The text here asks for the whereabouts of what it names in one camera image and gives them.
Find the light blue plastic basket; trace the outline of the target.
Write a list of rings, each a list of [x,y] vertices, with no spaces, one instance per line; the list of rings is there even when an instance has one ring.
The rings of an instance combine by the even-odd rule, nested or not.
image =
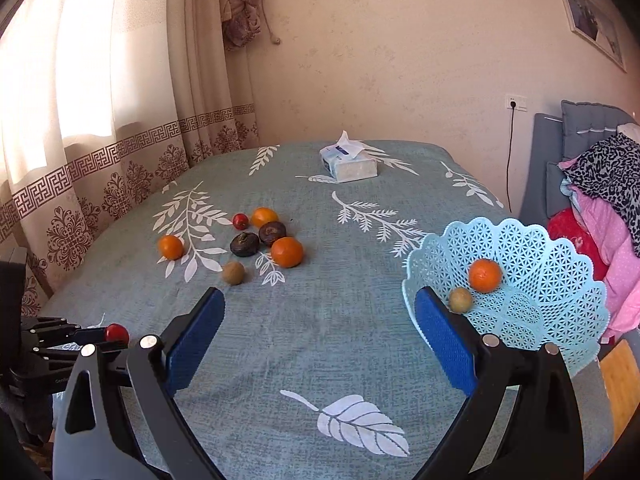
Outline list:
[[[552,342],[571,375],[596,359],[610,314],[591,260],[570,240],[552,240],[542,226],[524,226],[513,218],[454,221],[442,234],[424,237],[406,259],[401,288],[408,312],[416,312],[416,294],[425,286],[441,300],[468,286],[470,267],[480,259],[497,263],[502,279],[493,292],[472,293],[474,304],[466,316],[478,332],[524,350]]]

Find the large orange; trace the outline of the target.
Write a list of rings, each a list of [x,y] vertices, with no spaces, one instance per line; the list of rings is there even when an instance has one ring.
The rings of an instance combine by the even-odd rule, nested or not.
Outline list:
[[[489,294],[499,287],[502,270],[494,260],[478,259],[469,267],[468,280],[472,289]]]

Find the small red tomato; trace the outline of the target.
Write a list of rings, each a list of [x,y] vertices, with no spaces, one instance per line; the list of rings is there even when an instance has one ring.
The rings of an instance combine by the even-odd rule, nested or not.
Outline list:
[[[234,228],[238,231],[245,231],[250,226],[250,219],[246,214],[242,214],[242,212],[238,212],[232,218],[232,224]]]

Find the oval orange kumquat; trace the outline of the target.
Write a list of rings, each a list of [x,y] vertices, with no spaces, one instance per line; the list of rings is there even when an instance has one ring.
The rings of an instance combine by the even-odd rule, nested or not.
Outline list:
[[[257,229],[260,229],[269,222],[279,220],[279,215],[274,210],[267,207],[256,208],[250,216],[250,224]]]

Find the wooden stool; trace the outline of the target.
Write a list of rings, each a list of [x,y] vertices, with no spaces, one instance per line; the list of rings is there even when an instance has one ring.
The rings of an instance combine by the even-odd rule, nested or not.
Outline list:
[[[637,411],[640,401],[639,367],[626,339],[600,362],[600,370],[613,419],[613,442],[616,443]]]

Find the small tan fruit in basket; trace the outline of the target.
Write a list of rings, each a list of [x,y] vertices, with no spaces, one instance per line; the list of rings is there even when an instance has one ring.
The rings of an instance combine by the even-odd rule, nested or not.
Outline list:
[[[448,298],[448,306],[451,312],[463,314],[474,307],[473,295],[464,287],[453,289]]]

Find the teal leaf-pattern tablecloth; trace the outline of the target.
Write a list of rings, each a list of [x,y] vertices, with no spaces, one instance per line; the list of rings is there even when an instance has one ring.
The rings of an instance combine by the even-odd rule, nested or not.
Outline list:
[[[230,479],[408,479],[464,400],[406,308],[406,259],[454,221],[508,218],[442,148],[378,142],[377,177],[336,184],[314,144],[217,155],[186,170],[107,226],[44,310],[84,325],[159,333],[207,289],[226,313],[176,401]],[[304,246],[294,268],[237,257],[238,212],[274,210]],[[158,240],[184,255],[169,261]],[[239,261],[241,284],[221,277]],[[573,375],[585,463],[613,440],[597,360]]]

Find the grey upholstered bed headboard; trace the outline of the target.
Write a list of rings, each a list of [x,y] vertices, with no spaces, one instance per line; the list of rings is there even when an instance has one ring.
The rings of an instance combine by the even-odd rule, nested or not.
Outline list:
[[[555,214],[570,206],[570,200],[561,192],[564,174],[558,162],[562,159],[562,120],[536,114],[527,182],[518,215],[518,220],[526,226],[546,226]]]

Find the dark brown fruit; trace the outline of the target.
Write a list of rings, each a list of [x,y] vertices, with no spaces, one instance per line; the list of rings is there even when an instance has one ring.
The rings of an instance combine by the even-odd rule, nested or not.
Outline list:
[[[230,242],[230,250],[233,255],[245,258],[258,253],[260,238],[253,232],[241,232]]]
[[[287,236],[286,226],[280,221],[267,222],[258,231],[260,241],[267,247],[271,247],[277,240]]]

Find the round orange tangerine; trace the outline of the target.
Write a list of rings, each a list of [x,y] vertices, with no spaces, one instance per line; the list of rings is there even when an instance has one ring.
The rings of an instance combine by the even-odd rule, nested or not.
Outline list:
[[[294,237],[281,237],[276,240],[270,250],[271,258],[275,264],[282,268],[294,268],[303,261],[304,246]]]

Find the leopard print cloth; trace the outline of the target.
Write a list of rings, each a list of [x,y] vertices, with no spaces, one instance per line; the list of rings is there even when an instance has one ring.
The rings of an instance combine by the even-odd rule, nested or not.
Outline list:
[[[638,256],[639,143],[616,132],[592,144],[564,172],[579,191],[610,204],[625,222]]]

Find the beige patterned curtain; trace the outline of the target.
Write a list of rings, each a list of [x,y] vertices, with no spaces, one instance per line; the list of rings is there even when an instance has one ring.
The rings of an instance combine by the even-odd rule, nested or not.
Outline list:
[[[2,0],[1,246],[36,315],[101,232],[259,133],[262,0]]]

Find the grey cushion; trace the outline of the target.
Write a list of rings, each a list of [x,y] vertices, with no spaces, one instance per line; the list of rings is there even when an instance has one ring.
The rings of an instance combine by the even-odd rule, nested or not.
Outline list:
[[[612,136],[619,125],[636,122],[618,107],[600,103],[561,101],[563,158],[573,159],[592,144]]]

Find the tissue pack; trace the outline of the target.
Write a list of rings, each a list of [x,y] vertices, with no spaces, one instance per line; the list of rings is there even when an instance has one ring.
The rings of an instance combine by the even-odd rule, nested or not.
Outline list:
[[[378,175],[378,163],[364,152],[363,143],[352,140],[346,130],[319,154],[324,168],[337,183],[366,180]]]

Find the white wall socket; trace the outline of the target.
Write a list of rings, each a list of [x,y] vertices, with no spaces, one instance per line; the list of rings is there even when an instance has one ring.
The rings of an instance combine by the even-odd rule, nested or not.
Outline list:
[[[515,110],[516,112],[525,113],[527,110],[527,99],[525,96],[517,96],[513,93],[507,93],[506,98],[506,108],[508,110]]]

